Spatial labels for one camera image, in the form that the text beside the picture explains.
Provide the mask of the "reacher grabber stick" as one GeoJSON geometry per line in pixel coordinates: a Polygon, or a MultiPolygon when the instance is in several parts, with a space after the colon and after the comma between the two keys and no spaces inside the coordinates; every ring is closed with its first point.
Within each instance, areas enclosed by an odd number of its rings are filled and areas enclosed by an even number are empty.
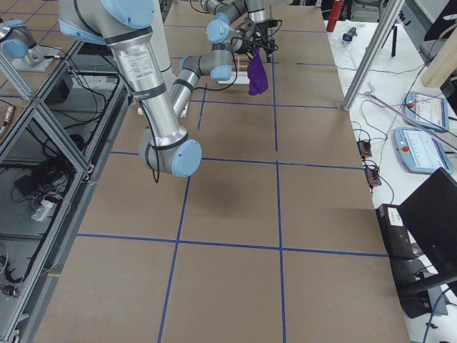
{"type": "Polygon", "coordinates": [[[433,138],[435,141],[439,142],[440,144],[442,144],[443,146],[447,147],[448,149],[450,149],[451,151],[453,151],[454,153],[457,152],[457,149],[456,149],[456,146],[452,145],[449,141],[446,141],[445,139],[441,138],[437,133],[434,133],[432,132],[430,129],[427,129],[424,125],[418,123],[418,122],[415,122],[414,120],[412,120],[411,118],[409,118],[406,114],[404,114],[402,111],[400,110],[397,110],[396,108],[394,108],[393,106],[387,104],[385,101],[379,99],[377,96],[375,96],[372,92],[365,92],[365,93],[362,93],[363,96],[365,97],[368,97],[370,100],[376,102],[376,103],[379,103],[380,105],[386,107],[387,109],[390,109],[391,111],[393,111],[395,114],[401,116],[408,124],[411,124],[412,126],[414,126],[415,128],[423,131],[424,133],[426,133],[427,135],[429,135],[431,138],[433,138]]]}

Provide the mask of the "lower orange connector box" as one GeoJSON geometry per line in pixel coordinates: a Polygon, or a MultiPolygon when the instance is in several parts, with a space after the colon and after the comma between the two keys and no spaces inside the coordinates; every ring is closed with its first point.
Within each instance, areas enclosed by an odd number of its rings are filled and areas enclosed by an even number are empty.
{"type": "Polygon", "coordinates": [[[382,185],[378,167],[366,166],[364,171],[366,175],[367,184],[371,189],[382,185]]]}

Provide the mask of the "orange connector box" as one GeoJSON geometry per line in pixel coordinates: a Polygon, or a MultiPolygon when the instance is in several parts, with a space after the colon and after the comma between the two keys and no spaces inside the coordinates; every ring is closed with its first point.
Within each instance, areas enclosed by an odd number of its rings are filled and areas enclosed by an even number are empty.
{"type": "Polygon", "coordinates": [[[359,140],[357,141],[357,147],[359,154],[362,159],[367,159],[372,157],[371,153],[371,143],[369,140],[359,140]]]}
{"type": "Polygon", "coordinates": [[[366,175],[367,184],[371,189],[382,185],[378,167],[366,166],[364,171],[366,175]]]}

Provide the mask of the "aluminium frame post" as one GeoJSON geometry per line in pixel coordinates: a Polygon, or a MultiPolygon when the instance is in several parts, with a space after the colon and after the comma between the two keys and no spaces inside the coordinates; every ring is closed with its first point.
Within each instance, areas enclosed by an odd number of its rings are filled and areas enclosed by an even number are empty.
{"type": "Polygon", "coordinates": [[[382,43],[388,36],[388,33],[393,26],[396,17],[398,16],[401,7],[405,3],[405,0],[388,1],[387,7],[381,15],[378,26],[374,31],[374,34],[366,48],[365,54],[356,70],[355,76],[346,92],[344,100],[342,102],[342,109],[349,111],[356,100],[356,97],[363,86],[363,83],[368,76],[370,68],[376,58],[378,51],[381,49],[382,43]]]}

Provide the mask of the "near teach pendant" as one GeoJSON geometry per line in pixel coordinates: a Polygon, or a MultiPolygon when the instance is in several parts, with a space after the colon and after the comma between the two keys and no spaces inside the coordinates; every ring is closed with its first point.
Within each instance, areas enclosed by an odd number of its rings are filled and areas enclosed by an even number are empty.
{"type": "Polygon", "coordinates": [[[442,145],[420,129],[397,127],[393,131],[396,151],[405,168],[414,174],[432,174],[443,168],[454,169],[442,145]]]}

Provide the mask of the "white towel rack with wooden bars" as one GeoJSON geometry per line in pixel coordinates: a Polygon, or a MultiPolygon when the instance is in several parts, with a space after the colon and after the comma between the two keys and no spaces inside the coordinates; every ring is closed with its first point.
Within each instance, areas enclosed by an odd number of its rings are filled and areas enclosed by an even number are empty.
{"type": "Polygon", "coordinates": [[[234,66],[234,70],[231,72],[231,78],[229,80],[218,81],[218,84],[229,85],[249,85],[249,78],[247,75],[249,59],[247,57],[240,57],[236,58],[236,66],[234,66]]]}

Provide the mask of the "folded dark blue umbrella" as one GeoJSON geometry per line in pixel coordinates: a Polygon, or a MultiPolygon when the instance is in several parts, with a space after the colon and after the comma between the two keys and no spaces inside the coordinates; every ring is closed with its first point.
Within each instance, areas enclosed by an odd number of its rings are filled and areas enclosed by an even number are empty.
{"type": "Polygon", "coordinates": [[[351,27],[346,33],[343,34],[342,40],[343,42],[350,43],[353,41],[353,38],[357,36],[356,27],[351,27]]]}

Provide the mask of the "purple towel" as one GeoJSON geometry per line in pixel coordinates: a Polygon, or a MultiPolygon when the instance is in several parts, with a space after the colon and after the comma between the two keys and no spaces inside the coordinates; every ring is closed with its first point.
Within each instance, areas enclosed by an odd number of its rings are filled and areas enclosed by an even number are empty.
{"type": "Polygon", "coordinates": [[[260,95],[268,89],[268,77],[258,49],[254,50],[254,57],[249,60],[247,77],[249,79],[248,94],[250,96],[260,95]]]}

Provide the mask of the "teach pendant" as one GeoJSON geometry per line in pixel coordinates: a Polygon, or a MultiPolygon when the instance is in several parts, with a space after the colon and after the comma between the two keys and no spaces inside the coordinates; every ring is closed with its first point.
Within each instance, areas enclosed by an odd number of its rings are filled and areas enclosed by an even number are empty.
{"type": "Polygon", "coordinates": [[[439,95],[410,91],[406,95],[404,112],[428,129],[440,132],[449,130],[448,102],[439,95]]]}
{"type": "Polygon", "coordinates": [[[454,169],[442,145],[420,129],[397,127],[393,131],[396,151],[405,168],[414,174],[432,174],[443,168],[454,169]]]}

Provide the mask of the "black computer box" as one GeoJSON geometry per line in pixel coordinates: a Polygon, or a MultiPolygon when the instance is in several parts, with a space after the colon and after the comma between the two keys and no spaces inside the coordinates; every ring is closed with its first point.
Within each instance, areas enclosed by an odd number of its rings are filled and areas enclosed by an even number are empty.
{"type": "MultiPolygon", "coordinates": [[[[376,209],[376,216],[396,286],[408,285],[434,276],[435,273],[430,272],[419,259],[423,253],[418,245],[411,241],[398,212],[398,206],[381,204],[376,209]]],[[[398,298],[404,312],[412,319],[427,313],[447,315],[447,298],[440,299],[438,296],[441,292],[439,286],[432,286],[411,295],[400,295],[398,298]]]]}

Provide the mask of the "far teach pendant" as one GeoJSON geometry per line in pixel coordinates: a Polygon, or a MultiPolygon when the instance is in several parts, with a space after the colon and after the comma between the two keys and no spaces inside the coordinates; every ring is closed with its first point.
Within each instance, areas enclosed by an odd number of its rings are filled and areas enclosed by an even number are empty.
{"type": "Polygon", "coordinates": [[[448,102],[439,95],[410,91],[406,95],[404,112],[428,129],[440,132],[449,130],[448,102]]]}

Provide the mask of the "upper orange connector box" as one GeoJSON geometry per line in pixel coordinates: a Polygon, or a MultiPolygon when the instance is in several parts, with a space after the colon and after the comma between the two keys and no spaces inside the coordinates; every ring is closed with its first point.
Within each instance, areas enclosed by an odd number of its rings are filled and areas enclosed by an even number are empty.
{"type": "Polygon", "coordinates": [[[371,153],[371,143],[369,140],[359,140],[357,141],[357,147],[359,154],[362,159],[367,159],[372,157],[371,153]]]}

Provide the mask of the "white pedestal column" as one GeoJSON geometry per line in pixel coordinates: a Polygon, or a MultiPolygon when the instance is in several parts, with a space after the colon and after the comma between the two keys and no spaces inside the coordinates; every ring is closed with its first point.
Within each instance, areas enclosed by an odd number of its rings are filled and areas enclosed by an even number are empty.
{"type": "Polygon", "coordinates": [[[186,75],[176,77],[171,70],[169,49],[158,1],[133,1],[131,25],[143,29],[139,57],[140,99],[154,100],[160,114],[174,112],[177,119],[186,116],[193,85],[186,75]]]}

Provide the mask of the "red bottle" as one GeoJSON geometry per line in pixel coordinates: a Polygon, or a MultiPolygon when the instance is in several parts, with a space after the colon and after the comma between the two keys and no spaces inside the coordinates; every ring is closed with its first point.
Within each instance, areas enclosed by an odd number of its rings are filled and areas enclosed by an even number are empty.
{"type": "Polygon", "coordinates": [[[328,23],[326,26],[327,32],[333,32],[336,26],[336,23],[340,17],[341,10],[343,8],[344,1],[343,0],[334,0],[333,5],[331,7],[331,12],[328,17],[328,23]]]}

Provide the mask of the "black monitor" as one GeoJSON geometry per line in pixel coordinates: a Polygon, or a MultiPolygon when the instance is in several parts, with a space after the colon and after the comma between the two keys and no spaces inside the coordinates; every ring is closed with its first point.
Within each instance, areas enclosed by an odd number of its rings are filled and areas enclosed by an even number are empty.
{"type": "Polygon", "coordinates": [[[437,271],[456,267],[456,180],[445,169],[435,170],[398,212],[437,271]]]}

